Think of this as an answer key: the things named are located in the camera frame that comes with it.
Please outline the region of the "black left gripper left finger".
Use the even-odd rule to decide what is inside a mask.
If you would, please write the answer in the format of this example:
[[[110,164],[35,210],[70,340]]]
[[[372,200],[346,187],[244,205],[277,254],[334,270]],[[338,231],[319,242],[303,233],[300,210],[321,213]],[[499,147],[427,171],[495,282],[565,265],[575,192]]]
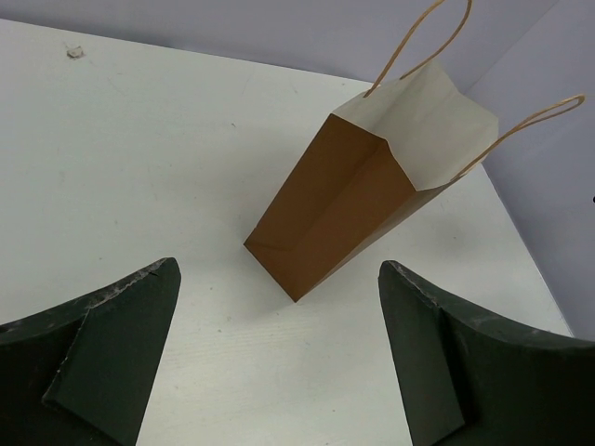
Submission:
[[[3,324],[2,444],[136,444],[180,284],[166,257]]]

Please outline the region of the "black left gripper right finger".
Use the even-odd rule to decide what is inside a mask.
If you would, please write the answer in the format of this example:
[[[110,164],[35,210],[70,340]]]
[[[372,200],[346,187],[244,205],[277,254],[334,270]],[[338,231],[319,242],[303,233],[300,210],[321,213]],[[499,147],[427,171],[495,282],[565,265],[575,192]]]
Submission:
[[[415,445],[590,445],[594,345],[513,321],[390,260],[381,309]]]

